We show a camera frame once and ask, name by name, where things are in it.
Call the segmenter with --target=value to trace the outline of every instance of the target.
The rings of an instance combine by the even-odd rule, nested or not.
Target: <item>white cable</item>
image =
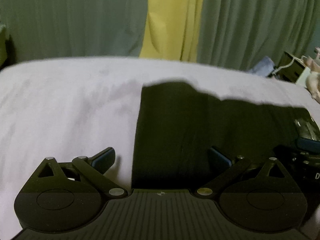
[[[272,74],[272,75],[275,75],[275,74],[277,74],[281,69],[283,69],[283,68],[287,68],[287,67],[290,67],[290,66],[293,64],[293,62],[294,62],[295,60],[298,60],[299,62],[302,62],[302,60],[301,60],[301,59],[299,59],[299,58],[297,58],[297,57],[293,56],[292,61],[291,61],[288,65],[278,67],[277,69],[275,69],[274,71],[272,71],[272,73],[271,73],[271,74]]]

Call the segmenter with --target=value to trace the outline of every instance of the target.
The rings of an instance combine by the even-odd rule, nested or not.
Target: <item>yellow curtain panel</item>
[[[203,0],[148,0],[140,57],[196,62]]]

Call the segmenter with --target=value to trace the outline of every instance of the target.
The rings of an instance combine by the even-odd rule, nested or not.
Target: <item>silver screw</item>
[[[120,196],[124,193],[124,190],[122,188],[112,188],[111,190],[109,190],[109,194],[113,195],[113,196]]]
[[[200,189],[197,190],[197,192],[199,195],[208,196],[212,194],[212,189],[207,187],[201,187]]]

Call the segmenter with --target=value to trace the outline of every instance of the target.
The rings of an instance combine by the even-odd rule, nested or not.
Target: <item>black ribbed surface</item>
[[[188,190],[136,189],[129,197],[111,200],[92,223],[76,231],[44,234],[29,229],[15,239],[37,240],[307,240],[297,230],[260,234],[227,221],[211,200]]]

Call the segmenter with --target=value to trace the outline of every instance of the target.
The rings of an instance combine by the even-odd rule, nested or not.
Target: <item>white bed sheet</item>
[[[217,67],[110,57],[18,64],[0,73],[0,239],[21,230],[14,199],[47,156],[69,162],[112,146],[106,176],[129,190],[141,88],[177,79],[221,99],[303,106],[320,124],[320,105],[304,88]]]

